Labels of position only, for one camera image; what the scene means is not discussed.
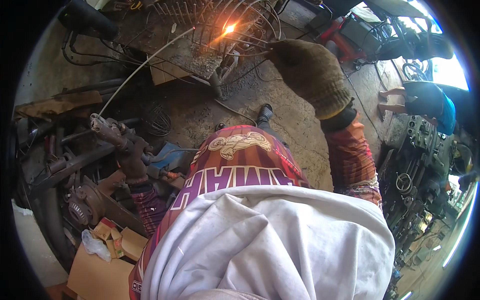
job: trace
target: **blue shirt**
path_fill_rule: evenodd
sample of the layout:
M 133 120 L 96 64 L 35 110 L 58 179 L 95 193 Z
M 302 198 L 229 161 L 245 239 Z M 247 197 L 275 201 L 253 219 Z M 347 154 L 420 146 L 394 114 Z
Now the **blue shirt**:
M 453 130 L 455 128 L 455 105 L 453 104 L 452 100 L 450 100 L 447 95 L 442 91 L 444 98 L 444 111 L 441 117 L 438 120 L 437 131 L 441 133 L 445 133 L 446 135 L 453 134 Z

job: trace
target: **plastic bag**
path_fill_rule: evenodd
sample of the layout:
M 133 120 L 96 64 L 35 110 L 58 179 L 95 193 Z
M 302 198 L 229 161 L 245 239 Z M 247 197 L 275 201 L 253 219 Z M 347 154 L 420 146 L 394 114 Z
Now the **plastic bag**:
M 88 254 L 96 253 L 107 263 L 111 262 L 112 256 L 110 255 L 110 251 L 108 251 L 107 246 L 101 240 L 94 239 L 88 229 L 82 231 L 82 243 L 84 244 L 85 251 L 87 251 Z

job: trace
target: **man in blue shirt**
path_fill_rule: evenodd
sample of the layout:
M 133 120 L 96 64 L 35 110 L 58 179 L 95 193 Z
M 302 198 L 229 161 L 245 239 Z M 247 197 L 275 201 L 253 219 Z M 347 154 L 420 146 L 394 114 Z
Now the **man in blue shirt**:
M 422 116 L 436 126 L 438 132 L 446 135 L 453 134 L 456 123 L 455 106 L 436 84 L 422 82 L 420 85 L 399 86 L 386 92 L 379 92 L 379 95 L 383 98 L 387 98 L 388 95 L 403 95 L 405 98 L 407 96 L 416 97 L 411 102 L 405 102 L 405 105 L 379 104 L 378 110 L 382 121 L 387 110 L 399 114 Z

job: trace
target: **brown glove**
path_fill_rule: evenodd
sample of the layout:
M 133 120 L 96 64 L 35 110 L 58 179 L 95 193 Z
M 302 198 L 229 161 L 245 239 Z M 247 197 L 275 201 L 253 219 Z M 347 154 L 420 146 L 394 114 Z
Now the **brown glove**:
M 126 134 L 125 137 L 134 143 L 130 152 L 117 152 L 117 161 L 125 174 L 125 182 L 128 185 L 144 182 L 148 180 L 147 167 L 141 158 L 144 152 L 151 152 L 152 147 L 139 136 Z
M 273 62 L 285 84 L 313 106 L 319 120 L 335 116 L 350 103 L 340 64 L 324 46 L 295 39 L 269 46 L 273 51 L 265 57 Z

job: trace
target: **shoe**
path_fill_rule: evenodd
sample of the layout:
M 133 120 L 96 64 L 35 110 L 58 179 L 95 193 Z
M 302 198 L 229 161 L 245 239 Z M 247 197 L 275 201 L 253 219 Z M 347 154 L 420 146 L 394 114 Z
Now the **shoe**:
M 226 128 L 227 126 L 224 124 L 224 123 L 219 123 L 217 124 L 217 126 L 215 127 L 215 131 L 219 131 L 219 130 L 222 130 L 224 128 Z
M 264 104 L 260 109 L 260 112 L 257 116 L 257 123 L 259 121 L 269 121 L 270 118 L 273 116 L 273 108 L 270 104 Z

